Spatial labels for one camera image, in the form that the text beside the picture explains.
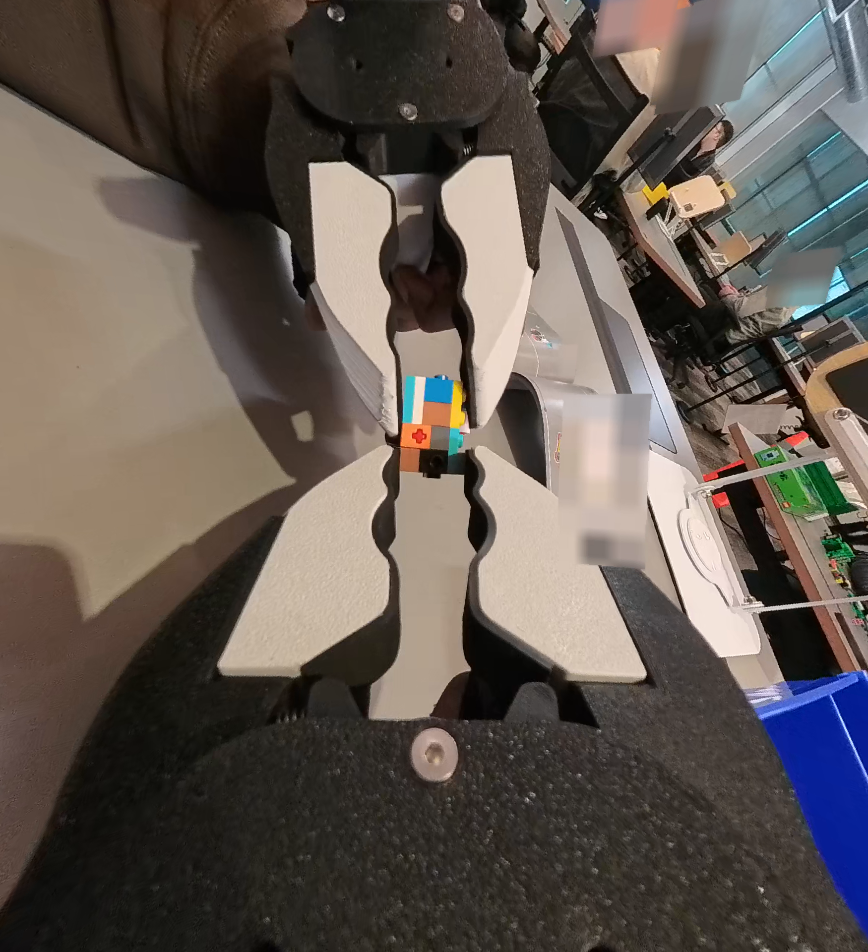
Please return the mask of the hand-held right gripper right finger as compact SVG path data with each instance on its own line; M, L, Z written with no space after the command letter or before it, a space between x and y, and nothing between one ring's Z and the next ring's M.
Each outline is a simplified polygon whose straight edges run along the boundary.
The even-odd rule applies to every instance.
M645 666L602 570L566 552L556 495L487 447L467 461L471 620L567 682L642 683Z

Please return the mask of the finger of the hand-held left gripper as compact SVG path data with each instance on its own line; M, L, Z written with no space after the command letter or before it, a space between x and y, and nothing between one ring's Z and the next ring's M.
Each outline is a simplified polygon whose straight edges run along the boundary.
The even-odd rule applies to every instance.
M387 435L399 430L399 369L388 284L397 251L394 196L346 162L309 164L311 292L345 374Z
M469 425L481 429L512 374L534 277L511 156L476 156L445 178L439 217L460 258L462 372Z

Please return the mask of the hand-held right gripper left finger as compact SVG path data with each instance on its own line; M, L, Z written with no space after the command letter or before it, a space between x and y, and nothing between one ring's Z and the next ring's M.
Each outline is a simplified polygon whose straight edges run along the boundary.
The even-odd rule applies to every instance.
M226 677L376 683L401 641L395 537L399 464L391 446L357 458L285 514L237 617Z

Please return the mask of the colourful toy brick model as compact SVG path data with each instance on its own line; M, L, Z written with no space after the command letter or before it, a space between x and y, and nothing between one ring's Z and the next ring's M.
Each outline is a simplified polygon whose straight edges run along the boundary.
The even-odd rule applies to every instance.
M404 378L399 470L425 478L463 475L470 428L460 380L445 375Z

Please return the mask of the person's left forearm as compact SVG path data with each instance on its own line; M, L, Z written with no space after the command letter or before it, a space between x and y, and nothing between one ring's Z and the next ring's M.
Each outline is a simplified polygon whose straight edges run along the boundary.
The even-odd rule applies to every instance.
M302 1L0 1L0 83L134 163L274 223L270 83Z

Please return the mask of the grey desk hatch panel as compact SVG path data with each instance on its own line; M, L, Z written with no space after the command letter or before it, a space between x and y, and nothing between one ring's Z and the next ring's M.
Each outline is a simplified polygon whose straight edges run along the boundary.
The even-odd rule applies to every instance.
M633 333L633 327L624 316L601 297L573 224L560 210L557 210L556 214L583 298L596 328L597 339L607 362L614 391L621 395L647 396L651 399L648 430L650 443L682 460L682 451L669 428L666 413L659 399L659 392L653 385L642 351Z

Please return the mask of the person's left hand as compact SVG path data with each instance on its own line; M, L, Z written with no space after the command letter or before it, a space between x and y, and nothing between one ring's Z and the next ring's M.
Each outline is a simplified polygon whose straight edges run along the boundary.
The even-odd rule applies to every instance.
M390 273L394 331L460 331L464 316L460 304L461 276L459 263L437 256L430 260L427 270L396 265Z

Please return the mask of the brown table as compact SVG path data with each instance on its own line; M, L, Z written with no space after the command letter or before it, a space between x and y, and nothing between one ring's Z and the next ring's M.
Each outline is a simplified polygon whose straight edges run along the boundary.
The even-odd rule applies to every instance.
M666 285L675 288L693 306L703 307L705 299L702 292L674 240L658 217L646 217L650 206L642 192L620 191L617 206L629 227L634 245L643 252L650 266L663 276Z

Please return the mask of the black office chair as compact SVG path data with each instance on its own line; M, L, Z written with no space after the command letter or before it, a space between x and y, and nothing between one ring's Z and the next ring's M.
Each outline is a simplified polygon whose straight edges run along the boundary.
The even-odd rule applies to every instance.
M594 179L618 173L656 115L661 52L647 48L594 56L595 30L575 30L549 62L536 96L550 150L551 183L578 202Z

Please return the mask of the white box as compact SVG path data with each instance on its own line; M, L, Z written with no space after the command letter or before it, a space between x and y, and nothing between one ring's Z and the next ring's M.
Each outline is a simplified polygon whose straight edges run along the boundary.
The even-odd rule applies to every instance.
M681 219L700 217L723 208L727 197L722 186L710 175L702 175L675 184L668 189L671 213Z

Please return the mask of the green box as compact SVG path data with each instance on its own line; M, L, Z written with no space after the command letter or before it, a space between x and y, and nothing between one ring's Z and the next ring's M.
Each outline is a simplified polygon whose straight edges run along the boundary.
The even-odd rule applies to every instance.
M777 504L788 515L813 521L854 513L863 506L840 461L836 457L823 458L821 448L804 434L757 450L754 457L761 468L806 461L796 469L765 478Z

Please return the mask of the blue plastic bin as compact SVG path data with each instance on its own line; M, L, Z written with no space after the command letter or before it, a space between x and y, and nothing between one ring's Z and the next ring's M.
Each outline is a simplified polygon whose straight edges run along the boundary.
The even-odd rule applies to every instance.
M868 673L782 684L757 705L835 886L868 936Z

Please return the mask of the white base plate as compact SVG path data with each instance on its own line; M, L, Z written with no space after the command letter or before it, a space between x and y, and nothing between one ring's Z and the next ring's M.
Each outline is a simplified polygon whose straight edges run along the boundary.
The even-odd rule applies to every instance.
M707 496L695 476L655 451L647 498L683 612L724 659L757 656L761 626Z

